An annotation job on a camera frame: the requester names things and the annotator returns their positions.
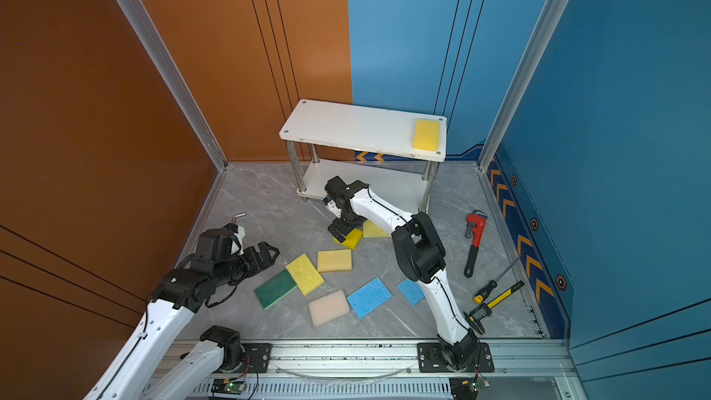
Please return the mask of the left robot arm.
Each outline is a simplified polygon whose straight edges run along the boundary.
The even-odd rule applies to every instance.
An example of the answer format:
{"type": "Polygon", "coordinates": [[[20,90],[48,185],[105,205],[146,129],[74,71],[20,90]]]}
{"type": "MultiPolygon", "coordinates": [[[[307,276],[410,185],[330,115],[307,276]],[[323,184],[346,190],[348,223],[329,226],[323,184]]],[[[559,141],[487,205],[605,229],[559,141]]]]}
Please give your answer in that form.
{"type": "Polygon", "coordinates": [[[238,331],[212,326],[187,356],[157,383],[149,381],[180,332],[222,286],[273,266],[278,248],[266,242],[244,246],[246,231],[229,223],[199,235],[196,251],[168,272],[146,299],[146,311],[131,337],[87,394],[89,399],[185,399],[222,368],[250,372],[253,365],[238,331]]]}

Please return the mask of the golden yellow sponge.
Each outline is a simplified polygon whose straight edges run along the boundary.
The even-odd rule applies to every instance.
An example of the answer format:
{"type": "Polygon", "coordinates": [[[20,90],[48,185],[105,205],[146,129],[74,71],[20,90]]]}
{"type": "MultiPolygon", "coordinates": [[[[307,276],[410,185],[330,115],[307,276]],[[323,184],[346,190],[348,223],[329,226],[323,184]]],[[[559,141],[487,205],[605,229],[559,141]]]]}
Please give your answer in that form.
{"type": "Polygon", "coordinates": [[[416,120],[412,140],[415,150],[436,153],[439,150],[440,122],[438,120],[416,120]]]}

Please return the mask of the bright yellow foam sponge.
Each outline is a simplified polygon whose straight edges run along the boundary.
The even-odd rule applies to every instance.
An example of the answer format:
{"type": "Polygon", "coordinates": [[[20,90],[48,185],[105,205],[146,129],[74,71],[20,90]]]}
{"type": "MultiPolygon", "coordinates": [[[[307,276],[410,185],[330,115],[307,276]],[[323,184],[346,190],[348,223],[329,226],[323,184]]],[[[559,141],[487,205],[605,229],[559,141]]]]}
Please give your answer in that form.
{"type": "Polygon", "coordinates": [[[359,245],[361,239],[363,238],[363,231],[361,229],[353,229],[350,231],[343,241],[339,241],[337,238],[333,239],[335,244],[340,244],[340,246],[355,250],[359,245]]]}

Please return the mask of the pale yellow orange-backed sponge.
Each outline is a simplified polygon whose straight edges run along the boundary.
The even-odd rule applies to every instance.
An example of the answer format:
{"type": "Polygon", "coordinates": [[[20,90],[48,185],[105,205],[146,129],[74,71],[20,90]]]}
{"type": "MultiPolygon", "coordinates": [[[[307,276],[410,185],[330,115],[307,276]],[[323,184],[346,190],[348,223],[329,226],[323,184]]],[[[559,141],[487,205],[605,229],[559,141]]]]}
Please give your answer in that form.
{"type": "Polygon", "coordinates": [[[318,251],[319,273],[350,271],[353,268],[352,251],[348,248],[318,251]]]}

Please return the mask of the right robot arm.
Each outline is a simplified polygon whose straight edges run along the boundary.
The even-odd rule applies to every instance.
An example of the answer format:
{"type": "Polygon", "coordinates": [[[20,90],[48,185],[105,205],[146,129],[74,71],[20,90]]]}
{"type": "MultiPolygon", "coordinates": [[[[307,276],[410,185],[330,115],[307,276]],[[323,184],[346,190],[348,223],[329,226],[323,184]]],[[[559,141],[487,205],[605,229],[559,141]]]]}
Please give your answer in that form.
{"type": "Polygon", "coordinates": [[[362,181],[336,176],[325,185],[324,204],[335,216],[328,231],[340,243],[369,220],[391,235],[397,264],[418,284],[433,313],[445,364],[464,371],[477,363],[481,342],[455,301],[446,271],[444,244],[430,216],[410,213],[378,196],[362,181]]]}

